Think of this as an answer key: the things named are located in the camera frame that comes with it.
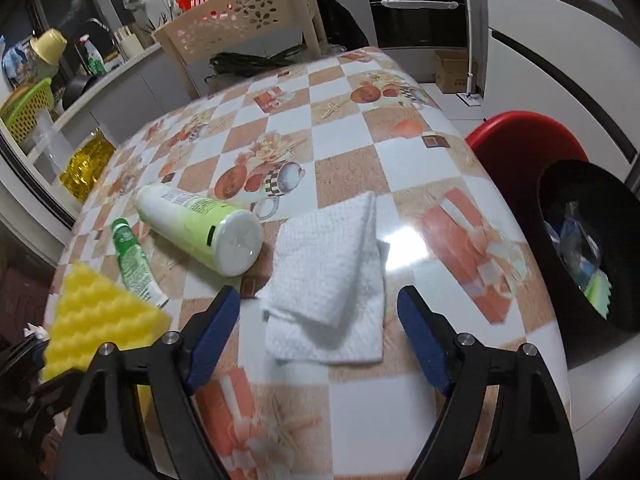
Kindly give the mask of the yellow wavy sponge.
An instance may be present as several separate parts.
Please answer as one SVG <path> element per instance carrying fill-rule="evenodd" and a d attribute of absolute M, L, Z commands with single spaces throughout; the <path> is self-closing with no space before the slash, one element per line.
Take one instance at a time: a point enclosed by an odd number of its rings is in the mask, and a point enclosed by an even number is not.
<path fill-rule="evenodd" d="M 76 368 L 86 370 L 101 344 L 120 350 L 149 346 L 168 331 L 171 316 L 83 263 L 72 266 L 43 353 L 46 382 Z"/>

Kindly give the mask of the beige perforated chair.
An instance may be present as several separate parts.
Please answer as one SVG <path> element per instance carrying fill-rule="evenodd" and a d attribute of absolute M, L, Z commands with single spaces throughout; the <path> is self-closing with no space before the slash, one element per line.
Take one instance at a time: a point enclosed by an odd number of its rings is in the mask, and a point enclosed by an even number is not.
<path fill-rule="evenodd" d="M 200 94 L 188 67 L 204 58 L 288 27 L 302 31 L 314 60 L 329 44 L 317 0 L 207 0 L 155 32 L 155 39 L 178 70 L 186 94 Z"/>

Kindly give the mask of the white refrigerator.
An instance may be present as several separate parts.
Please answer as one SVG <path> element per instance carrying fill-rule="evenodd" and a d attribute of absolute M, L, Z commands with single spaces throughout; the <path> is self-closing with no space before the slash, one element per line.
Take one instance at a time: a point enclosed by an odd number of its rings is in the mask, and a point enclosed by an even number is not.
<path fill-rule="evenodd" d="M 528 110 L 576 136 L 590 162 L 639 177 L 639 32 L 614 0 L 487 0 L 484 111 Z"/>

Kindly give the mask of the green tube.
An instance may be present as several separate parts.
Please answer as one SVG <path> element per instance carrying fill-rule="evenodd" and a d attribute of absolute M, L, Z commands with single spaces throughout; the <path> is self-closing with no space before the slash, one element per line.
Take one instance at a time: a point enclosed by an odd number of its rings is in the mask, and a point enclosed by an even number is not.
<path fill-rule="evenodd" d="M 168 297 L 155 281 L 148 257 L 128 221 L 117 218 L 111 229 L 122 284 L 137 297 L 163 309 Z"/>

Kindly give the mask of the white paper towel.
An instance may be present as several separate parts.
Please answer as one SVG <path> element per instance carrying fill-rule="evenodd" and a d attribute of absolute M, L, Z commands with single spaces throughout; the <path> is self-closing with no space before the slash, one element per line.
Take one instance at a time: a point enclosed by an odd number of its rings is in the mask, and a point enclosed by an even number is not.
<path fill-rule="evenodd" d="M 374 193 L 288 219 L 259 293 L 268 352 L 279 361 L 381 362 L 383 270 Z"/>

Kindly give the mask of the red plastic stool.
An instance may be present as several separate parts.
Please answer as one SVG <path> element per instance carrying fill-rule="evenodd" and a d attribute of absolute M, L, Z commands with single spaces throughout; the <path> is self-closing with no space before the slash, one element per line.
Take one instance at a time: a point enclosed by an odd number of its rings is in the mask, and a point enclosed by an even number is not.
<path fill-rule="evenodd" d="M 546 115 L 525 110 L 491 117 L 465 141 L 507 202 L 532 192 L 554 162 L 588 162 L 570 130 Z"/>

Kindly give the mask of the green wavy sponge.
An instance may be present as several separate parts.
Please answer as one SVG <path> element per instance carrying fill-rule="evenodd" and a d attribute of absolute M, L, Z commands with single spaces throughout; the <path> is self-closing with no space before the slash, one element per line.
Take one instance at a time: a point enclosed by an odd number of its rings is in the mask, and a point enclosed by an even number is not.
<path fill-rule="evenodd" d="M 597 270 L 592 274 L 590 281 L 584 290 L 584 294 L 593 309 L 602 318 L 608 317 L 608 306 L 610 305 L 611 283 L 602 270 Z"/>

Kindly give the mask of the spray bottle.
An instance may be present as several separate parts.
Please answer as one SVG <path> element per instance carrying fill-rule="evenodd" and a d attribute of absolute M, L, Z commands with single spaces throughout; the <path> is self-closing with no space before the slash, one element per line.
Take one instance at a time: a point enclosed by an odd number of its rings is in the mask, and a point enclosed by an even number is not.
<path fill-rule="evenodd" d="M 90 40 L 89 35 L 82 35 L 78 39 L 78 44 L 83 46 L 86 50 L 88 71 L 96 76 L 106 75 L 107 71 L 104 66 L 102 55 L 100 55 L 98 48 Z"/>

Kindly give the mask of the yellow bowl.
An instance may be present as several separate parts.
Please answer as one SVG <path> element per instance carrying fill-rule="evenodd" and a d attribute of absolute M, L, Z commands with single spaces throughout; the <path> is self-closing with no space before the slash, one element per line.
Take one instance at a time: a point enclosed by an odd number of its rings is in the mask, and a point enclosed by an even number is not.
<path fill-rule="evenodd" d="M 40 37 L 29 40 L 30 47 L 43 62 L 58 65 L 67 46 L 65 37 L 55 28 L 49 28 Z"/>

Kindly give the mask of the light green drink bottle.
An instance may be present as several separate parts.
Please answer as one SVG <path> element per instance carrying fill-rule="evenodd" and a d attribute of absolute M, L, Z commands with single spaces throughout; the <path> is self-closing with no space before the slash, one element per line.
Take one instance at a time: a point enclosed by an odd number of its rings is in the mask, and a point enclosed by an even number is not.
<path fill-rule="evenodd" d="M 225 278 L 245 273 L 262 250 L 262 224 L 221 200 L 152 183 L 137 192 L 140 219 L 190 257 Z"/>

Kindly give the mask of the black built-in oven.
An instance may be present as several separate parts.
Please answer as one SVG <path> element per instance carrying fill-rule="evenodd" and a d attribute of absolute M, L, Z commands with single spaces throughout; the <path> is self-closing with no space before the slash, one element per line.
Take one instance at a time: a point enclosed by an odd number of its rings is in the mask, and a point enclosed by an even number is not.
<path fill-rule="evenodd" d="M 466 0 L 369 0 L 381 48 L 466 48 Z"/>

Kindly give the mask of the gold foil bag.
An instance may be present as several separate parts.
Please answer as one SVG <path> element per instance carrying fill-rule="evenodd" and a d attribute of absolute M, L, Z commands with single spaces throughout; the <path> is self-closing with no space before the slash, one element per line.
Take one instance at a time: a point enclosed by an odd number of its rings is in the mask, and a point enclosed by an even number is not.
<path fill-rule="evenodd" d="M 75 200 L 83 204 L 114 153 L 114 145 L 101 128 L 96 128 L 73 152 L 58 180 Z"/>

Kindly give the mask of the blue plastic bag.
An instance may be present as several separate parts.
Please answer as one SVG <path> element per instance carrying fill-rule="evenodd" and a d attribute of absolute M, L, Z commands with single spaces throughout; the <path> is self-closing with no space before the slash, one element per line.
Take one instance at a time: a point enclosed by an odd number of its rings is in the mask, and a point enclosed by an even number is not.
<path fill-rule="evenodd" d="M 562 224 L 544 222 L 556 254 L 580 290 L 584 291 L 599 270 L 602 248 L 596 231 L 582 218 L 578 202 L 568 202 Z"/>

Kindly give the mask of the cardboard box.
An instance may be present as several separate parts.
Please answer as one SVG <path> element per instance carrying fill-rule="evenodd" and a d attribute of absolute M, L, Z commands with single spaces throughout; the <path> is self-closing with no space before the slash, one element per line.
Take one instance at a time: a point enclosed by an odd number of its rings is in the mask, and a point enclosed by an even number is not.
<path fill-rule="evenodd" d="M 443 94 L 466 91 L 469 73 L 467 50 L 435 51 L 435 84 Z"/>

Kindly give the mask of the black pot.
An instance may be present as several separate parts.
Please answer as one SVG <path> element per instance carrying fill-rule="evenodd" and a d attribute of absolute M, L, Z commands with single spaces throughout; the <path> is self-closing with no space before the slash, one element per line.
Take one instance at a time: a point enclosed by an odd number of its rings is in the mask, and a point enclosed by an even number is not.
<path fill-rule="evenodd" d="M 94 86 L 99 76 L 77 75 L 68 84 L 62 95 L 62 110 L 68 110 L 84 93 Z"/>

